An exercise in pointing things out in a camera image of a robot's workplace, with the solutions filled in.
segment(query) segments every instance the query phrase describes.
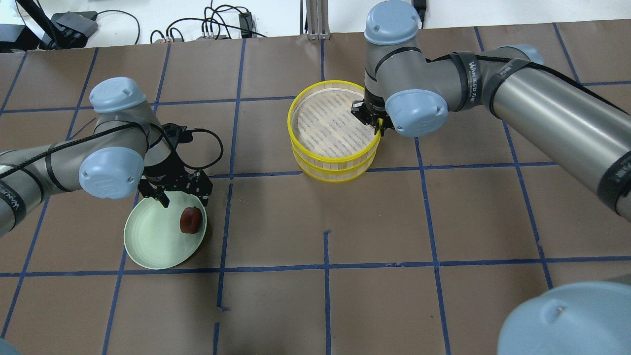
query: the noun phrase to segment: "metal post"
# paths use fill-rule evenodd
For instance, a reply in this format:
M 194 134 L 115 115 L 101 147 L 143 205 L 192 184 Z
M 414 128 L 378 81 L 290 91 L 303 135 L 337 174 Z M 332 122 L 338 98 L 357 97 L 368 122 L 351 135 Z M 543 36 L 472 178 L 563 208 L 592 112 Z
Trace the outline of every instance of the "metal post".
M 331 38 L 329 31 L 329 0 L 307 0 L 307 25 L 310 40 Z

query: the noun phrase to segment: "light blue joint cap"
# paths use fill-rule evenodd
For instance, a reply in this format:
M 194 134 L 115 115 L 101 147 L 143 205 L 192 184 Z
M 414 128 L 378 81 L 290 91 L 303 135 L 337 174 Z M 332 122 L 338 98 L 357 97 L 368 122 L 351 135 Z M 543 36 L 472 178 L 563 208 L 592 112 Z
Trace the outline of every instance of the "light blue joint cap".
M 522 51 L 525 55 L 528 56 L 528 59 L 530 59 L 531 61 L 540 65 L 545 65 L 543 57 L 541 56 L 541 54 L 539 54 L 539 51 L 537 51 L 537 48 L 535 48 L 532 45 L 529 45 L 529 44 L 503 45 L 500 48 L 504 48 L 504 47 L 514 48 L 514 49 L 517 49 L 518 51 Z
M 506 319 L 498 355 L 631 354 L 631 286 L 580 282 L 522 303 Z
M 447 102 L 422 89 L 399 91 L 386 101 L 394 129 L 406 137 L 420 137 L 439 129 L 447 120 Z
M 94 111 L 100 114 L 128 109 L 146 99 L 136 82 L 124 76 L 105 80 L 90 92 Z
M 92 196 L 118 200 L 136 192 L 143 169 L 143 158 L 135 150 L 103 148 L 81 163 L 79 183 Z
M 363 35 L 370 43 L 392 45 L 414 38 L 417 32 L 418 13 L 414 7 L 401 0 L 390 0 L 370 10 Z

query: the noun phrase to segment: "brown table surface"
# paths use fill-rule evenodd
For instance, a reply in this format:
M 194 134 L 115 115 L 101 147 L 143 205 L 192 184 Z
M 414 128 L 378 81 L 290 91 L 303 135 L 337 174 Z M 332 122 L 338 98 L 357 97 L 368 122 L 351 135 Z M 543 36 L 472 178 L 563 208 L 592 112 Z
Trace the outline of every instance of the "brown table surface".
M 420 31 L 427 57 L 535 45 L 631 111 L 631 20 Z M 362 33 L 0 54 L 0 152 L 91 133 L 88 94 L 137 81 L 163 123 L 217 132 L 202 247 L 137 266 L 134 198 L 53 196 L 0 239 L 0 327 L 23 354 L 494 354 L 521 302 L 631 272 L 628 222 L 483 107 L 418 140 L 386 132 L 371 170 L 301 174 L 292 99 L 363 82 Z M 181 156 L 217 154 L 200 136 Z

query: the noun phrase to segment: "yellow steamer rim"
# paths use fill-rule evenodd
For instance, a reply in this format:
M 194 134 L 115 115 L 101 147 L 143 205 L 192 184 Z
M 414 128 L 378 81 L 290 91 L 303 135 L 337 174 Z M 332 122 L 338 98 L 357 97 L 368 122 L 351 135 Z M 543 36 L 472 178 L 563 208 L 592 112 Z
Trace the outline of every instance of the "yellow steamer rim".
M 287 115 L 293 156 L 310 177 L 343 183 L 362 175 L 375 159 L 381 135 L 351 113 L 363 87 L 328 80 L 302 90 Z

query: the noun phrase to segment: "white wall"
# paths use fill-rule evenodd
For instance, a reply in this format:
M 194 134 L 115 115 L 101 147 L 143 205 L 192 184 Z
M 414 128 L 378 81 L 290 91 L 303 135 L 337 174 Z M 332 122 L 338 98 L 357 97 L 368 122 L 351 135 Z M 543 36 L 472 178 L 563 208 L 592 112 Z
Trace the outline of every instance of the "white wall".
M 162 30 L 183 17 L 202 17 L 205 0 L 40 0 L 48 16 L 66 11 L 102 11 L 120 9 L 138 17 L 140 41 L 149 42 L 152 30 Z M 361 32 L 365 17 L 379 0 L 329 0 L 329 26 L 332 32 Z M 427 28 L 507 25 L 631 18 L 631 0 L 428 0 Z M 215 0 L 220 4 L 245 6 L 256 19 L 258 32 L 267 36 L 297 35 L 300 29 L 300 0 Z M 23 12 L 35 33 L 43 31 Z M 238 25 L 237 13 L 224 13 L 231 25 Z M 21 23 L 13 0 L 0 0 L 0 22 Z M 132 44 L 136 22 L 123 14 L 108 13 L 97 19 L 98 31 L 88 47 Z M 184 38 L 199 37 L 199 21 L 187 21 L 176 27 Z M 237 30 L 231 32 L 238 37 Z

